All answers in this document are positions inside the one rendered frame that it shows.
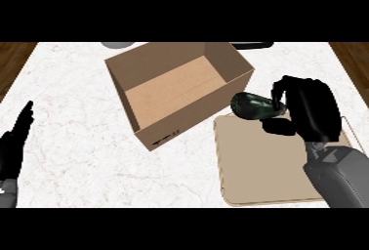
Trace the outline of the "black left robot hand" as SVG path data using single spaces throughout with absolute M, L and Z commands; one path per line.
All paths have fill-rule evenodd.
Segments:
M 0 181 L 18 179 L 24 162 L 24 147 L 30 135 L 33 101 L 29 101 L 17 119 L 14 129 L 0 137 Z

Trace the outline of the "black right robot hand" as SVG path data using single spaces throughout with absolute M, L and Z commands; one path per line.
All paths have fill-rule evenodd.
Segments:
M 262 119 L 265 131 L 282 136 L 299 134 L 308 143 L 337 142 L 342 118 L 328 84 L 319 79 L 285 75 L 274 85 L 272 97 L 275 108 L 280 108 L 281 97 L 285 97 L 291 119 Z

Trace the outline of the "dark green eggplant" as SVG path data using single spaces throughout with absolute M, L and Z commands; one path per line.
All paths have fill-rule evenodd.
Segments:
M 275 109 L 274 100 L 256 94 L 241 92 L 231 100 L 231 109 L 234 114 L 247 120 L 260 120 L 285 115 L 285 104 L 280 104 L 280 109 Z

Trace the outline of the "beige tray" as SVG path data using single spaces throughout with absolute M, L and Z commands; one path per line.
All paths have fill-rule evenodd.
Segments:
M 361 148 L 347 122 L 340 139 L 328 146 Z M 216 119 L 216 153 L 220 191 L 232 206 L 319 201 L 305 172 L 306 145 L 300 136 L 269 134 L 257 120 L 234 115 Z

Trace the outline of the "open cardboard box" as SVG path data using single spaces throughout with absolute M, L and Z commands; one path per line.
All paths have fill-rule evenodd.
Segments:
M 150 42 L 105 64 L 135 135 L 150 150 L 231 105 L 254 73 L 228 42 Z

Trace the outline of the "black flat object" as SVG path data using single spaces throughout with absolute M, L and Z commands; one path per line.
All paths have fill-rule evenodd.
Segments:
M 275 42 L 231 42 L 237 50 L 254 50 L 271 48 Z

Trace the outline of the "grey round object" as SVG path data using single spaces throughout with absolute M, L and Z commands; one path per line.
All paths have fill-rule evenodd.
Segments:
M 110 49 L 123 49 L 130 47 L 136 42 L 101 42 L 101 44 Z

